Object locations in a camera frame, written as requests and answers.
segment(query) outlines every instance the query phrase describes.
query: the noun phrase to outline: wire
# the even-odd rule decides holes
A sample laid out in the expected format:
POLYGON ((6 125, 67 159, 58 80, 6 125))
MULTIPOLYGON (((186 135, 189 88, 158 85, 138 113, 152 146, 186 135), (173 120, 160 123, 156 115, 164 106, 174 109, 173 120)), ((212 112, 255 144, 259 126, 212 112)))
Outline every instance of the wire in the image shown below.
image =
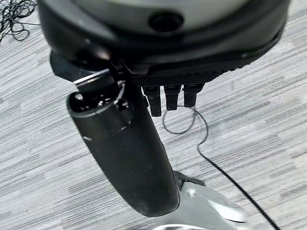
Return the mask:
MULTIPOLYGON (((209 158, 207 158, 205 155, 202 154, 201 150, 200 150, 200 145, 203 144, 206 139, 208 138, 208 134, 209 134, 209 129, 208 129, 208 124, 207 124, 207 121, 205 120, 205 118, 202 116, 202 114, 200 112, 198 112, 195 108, 188 108, 188 109, 191 109, 194 111, 193 113, 193 122, 192 122, 192 125, 184 130, 183 132, 180 132, 180 133, 175 133, 175 132, 170 132, 172 134, 183 134, 183 133, 186 133, 187 131, 189 131, 191 129, 191 127, 193 126, 194 124, 194 121, 195 121, 195 116, 198 115, 205 123, 205 128, 206 128, 206 135, 205 137, 203 138, 203 140, 197 144, 197 151, 198 153, 200 154, 201 157, 203 157, 207 162, 209 162, 213 167, 215 167, 218 171, 220 171, 224 176, 226 176, 244 195, 245 197, 250 200, 250 202, 258 209, 258 211, 266 218, 266 220, 272 225, 272 227, 275 229, 275 230, 281 230, 276 224, 275 222, 270 218, 270 216, 260 207, 260 205, 257 204, 257 202, 231 177, 229 176, 223 169, 221 169, 217 164, 215 164, 212 160, 210 160, 209 158)), ((168 111, 166 111, 163 115, 163 127, 165 128, 165 130, 167 132, 169 132, 169 129, 166 127, 165 125, 165 115, 168 111)))
POLYGON ((20 21, 30 16, 36 6, 34 0, 0 0, 0 44, 6 35, 11 35, 17 41, 23 41, 30 35, 30 31, 24 25, 40 25, 20 21))

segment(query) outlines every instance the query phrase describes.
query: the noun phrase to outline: black casing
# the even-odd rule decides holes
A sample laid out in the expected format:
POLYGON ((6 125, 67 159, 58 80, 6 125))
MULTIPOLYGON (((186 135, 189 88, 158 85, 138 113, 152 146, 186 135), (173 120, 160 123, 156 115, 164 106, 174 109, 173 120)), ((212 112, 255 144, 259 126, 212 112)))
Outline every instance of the black casing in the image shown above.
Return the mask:
POLYGON ((137 87, 126 87, 129 108, 113 103, 77 112, 74 94, 68 111, 97 163, 122 197, 148 217, 174 211, 178 187, 165 148, 137 87))

